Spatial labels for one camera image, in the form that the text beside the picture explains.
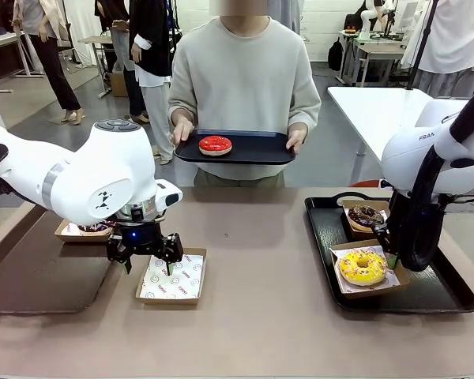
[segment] beige cardigan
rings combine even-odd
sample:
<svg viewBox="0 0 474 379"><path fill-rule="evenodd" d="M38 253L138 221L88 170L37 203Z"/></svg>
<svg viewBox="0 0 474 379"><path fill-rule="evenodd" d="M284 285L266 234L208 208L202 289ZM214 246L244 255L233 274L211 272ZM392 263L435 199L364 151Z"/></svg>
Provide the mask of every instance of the beige cardigan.
<svg viewBox="0 0 474 379"><path fill-rule="evenodd" d="M55 31L58 39L67 41L69 33L66 30L65 21L63 20L62 11L60 10L56 0L40 0L40 5L44 9L44 13L49 19L51 27ZM14 20L17 18L23 21L23 0L14 0Z"/></svg>

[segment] black backpack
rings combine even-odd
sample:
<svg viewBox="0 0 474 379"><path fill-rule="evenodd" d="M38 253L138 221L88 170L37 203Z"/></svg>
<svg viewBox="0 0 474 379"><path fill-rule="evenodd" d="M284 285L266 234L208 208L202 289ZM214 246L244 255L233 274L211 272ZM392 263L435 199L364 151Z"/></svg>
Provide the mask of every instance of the black backpack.
<svg viewBox="0 0 474 379"><path fill-rule="evenodd" d="M342 44L339 39L333 43L333 46L329 50L329 67L334 71L340 70L340 65L342 65Z"/></svg>

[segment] black tray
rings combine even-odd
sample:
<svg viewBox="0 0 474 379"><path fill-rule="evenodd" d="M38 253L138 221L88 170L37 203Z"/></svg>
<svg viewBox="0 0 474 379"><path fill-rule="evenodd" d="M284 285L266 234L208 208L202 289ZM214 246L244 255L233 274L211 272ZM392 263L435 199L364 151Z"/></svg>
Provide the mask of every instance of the black tray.
<svg viewBox="0 0 474 379"><path fill-rule="evenodd" d="M198 144L209 136L222 136L231 141L231 152L226 156L205 156ZM229 164L267 164L281 165L295 159L295 153L286 149L288 136L275 132L248 132L242 130L196 129L175 150L175 156L186 162L229 163Z"/></svg>
<svg viewBox="0 0 474 379"><path fill-rule="evenodd" d="M348 299L340 292L329 248L353 242L347 218L337 203L342 197L385 200L362 193L340 193L335 197L310 197L305 200L307 214L318 243L332 296L341 308L370 313L470 313L474 312L474 293L450 264L441 250L423 272L409 272L411 283L402 291L368 298Z"/></svg>

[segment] yellow frosted donut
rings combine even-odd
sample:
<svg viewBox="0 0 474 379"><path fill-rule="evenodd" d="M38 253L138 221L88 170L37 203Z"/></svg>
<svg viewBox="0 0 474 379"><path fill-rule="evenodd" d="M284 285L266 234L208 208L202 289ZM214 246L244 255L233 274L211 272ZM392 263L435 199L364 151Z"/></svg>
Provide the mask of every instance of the yellow frosted donut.
<svg viewBox="0 0 474 379"><path fill-rule="evenodd" d="M385 258L371 250L353 250L339 263L340 273L356 286L372 286L385 279L388 265Z"/></svg>

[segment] man holding tray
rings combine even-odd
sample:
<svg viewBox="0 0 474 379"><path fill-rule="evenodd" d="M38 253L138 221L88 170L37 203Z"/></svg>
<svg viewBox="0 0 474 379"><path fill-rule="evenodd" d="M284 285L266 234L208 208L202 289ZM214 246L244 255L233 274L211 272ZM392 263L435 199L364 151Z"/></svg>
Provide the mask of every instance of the man holding tray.
<svg viewBox="0 0 474 379"><path fill-rule="evenodd" d="M212 0L221 16L179 43L169 93L175 143L201 129L285 133L299 153L321 100L300 36L266 0ZM197 163L195 186L284 186L285 166Z"/></svg>

